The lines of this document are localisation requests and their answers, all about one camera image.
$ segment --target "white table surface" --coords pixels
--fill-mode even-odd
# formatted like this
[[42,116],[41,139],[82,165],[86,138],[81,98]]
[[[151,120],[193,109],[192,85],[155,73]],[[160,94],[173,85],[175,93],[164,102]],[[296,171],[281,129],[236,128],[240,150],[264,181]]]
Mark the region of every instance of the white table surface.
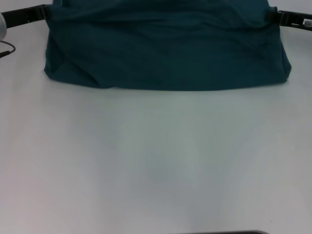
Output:
[[[0,11],[48,2],[2,0]],[[312,13],[309,0],[271,3]],[[282,34],[287,84],[196,93],[50,81],[45,22],[10,29],[0,233],[312,233],[312,33]]]

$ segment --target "gray round object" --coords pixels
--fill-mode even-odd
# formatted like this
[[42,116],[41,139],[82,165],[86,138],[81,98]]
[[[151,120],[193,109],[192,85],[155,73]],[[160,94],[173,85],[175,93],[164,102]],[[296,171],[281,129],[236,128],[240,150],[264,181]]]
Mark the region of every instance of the gray round object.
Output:
[[3,15],[0,13],[0,40],[3,40],[6,36],[6,23]]

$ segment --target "black clip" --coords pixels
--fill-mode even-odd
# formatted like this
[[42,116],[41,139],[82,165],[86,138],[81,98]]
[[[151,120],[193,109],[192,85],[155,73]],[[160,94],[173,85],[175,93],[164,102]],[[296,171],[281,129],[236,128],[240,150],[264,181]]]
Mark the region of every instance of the black clip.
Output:
[[7,28],[50,18],[50,9],[46,5],[34,6],[2,13]]
[[266,21],[280,26],[312,31],[312,15],[308,14],[290,11],[270,11],[266,14]]

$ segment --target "teal cloth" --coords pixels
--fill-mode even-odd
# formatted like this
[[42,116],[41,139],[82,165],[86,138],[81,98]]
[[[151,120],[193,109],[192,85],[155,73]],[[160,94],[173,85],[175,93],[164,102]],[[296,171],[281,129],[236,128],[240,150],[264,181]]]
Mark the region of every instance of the teal cloth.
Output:
[[286,82],[267,0],[54,0],[45,72],[97,88],[205,91]]

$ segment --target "teal fabric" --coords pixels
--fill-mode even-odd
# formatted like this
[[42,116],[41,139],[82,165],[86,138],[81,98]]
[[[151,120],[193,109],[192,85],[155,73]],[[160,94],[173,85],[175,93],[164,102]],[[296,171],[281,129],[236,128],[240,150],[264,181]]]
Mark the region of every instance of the teal fabric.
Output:
[[267,0],[55,0],[45,72],[97,87],[205,91],[284,83]]

